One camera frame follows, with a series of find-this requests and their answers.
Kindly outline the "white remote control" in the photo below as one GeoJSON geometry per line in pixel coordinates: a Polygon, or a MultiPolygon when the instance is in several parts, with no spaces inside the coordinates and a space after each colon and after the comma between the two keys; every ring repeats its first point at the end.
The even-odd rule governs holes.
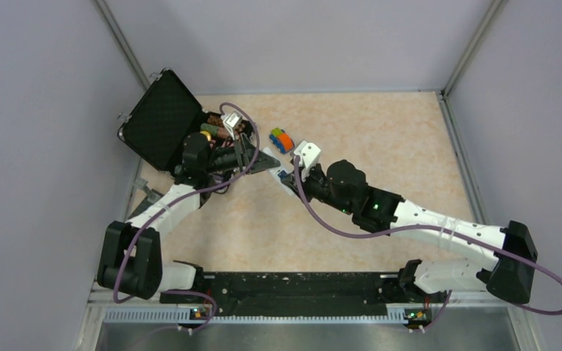
{"type": "Polygon", "coordinates": [[[281,163],[280,158],[278,157],[278,155],[272,151],[269,147],[265,147],[263,149],[263,153],[265,153],[267,156],[270,156],[272,159],[276,160],[279,162],[279,165],[276,167],[273,167],[271,169],[268,169],[267,172],[272,176],[272,178],[278,183],[279,187],[288,195],[294,196],[296,197],[296,194],[294,193],[294,191],[287,187],[286,185],[284,185],[282,183],[282,179],[278,176],[278,173],[281,170],[285,170],[286,172],[288,172],[288,169],[281,163]]]}

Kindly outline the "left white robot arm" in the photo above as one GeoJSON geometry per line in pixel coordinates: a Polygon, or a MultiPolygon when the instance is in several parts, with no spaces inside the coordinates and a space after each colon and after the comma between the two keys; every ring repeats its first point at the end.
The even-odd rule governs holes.
{"type": "Polygon", "coordinates": [[[206,284],[195,266],[165,262],[162,243],[212,192],[280,166],[259,144],[259,139],[242,135],[231,147],[213,149],[200,133],[186,137],[182,169],[169,190],[146,210],[125,222],[111,222],[105,231],[97,283],[111,290],[115,303],[148,300],[164,290],[177,290],[188,302],[204,296],[206,284]]]}

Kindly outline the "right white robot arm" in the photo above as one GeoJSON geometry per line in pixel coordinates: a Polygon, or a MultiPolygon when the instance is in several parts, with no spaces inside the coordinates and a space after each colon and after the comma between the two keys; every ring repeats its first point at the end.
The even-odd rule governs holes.
{"type": "Polygon", "coordinates": [[[443,262],[418,260],[401,272],[400,292],[409,301],[444,290],[487,291],[502,301],[526,305],[531,300],[538,252],[528,226],[504,227],[467,222],[422,207],[399,194],[367,183],[365,173],[347,160],[327,170],[303,162],[293,171],[297,194],[312,217],[332,233],[367,239],[398,236],[459,255],[443,262]],[[339,230],[310,205],[317,200],[348,214],[361,232],[339,230]]]}

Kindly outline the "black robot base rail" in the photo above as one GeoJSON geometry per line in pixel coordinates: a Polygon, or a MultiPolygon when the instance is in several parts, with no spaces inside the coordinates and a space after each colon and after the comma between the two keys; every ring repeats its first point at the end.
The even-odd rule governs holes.
{"type": "Polygon", "coordinates": [[[426,294],[395,273],[380,272],[206,272],[194,296],[160,293],[160,303],[211,303],[220,317],[384,316],[394,303],[434,306],[444,292],[426,294]]]}

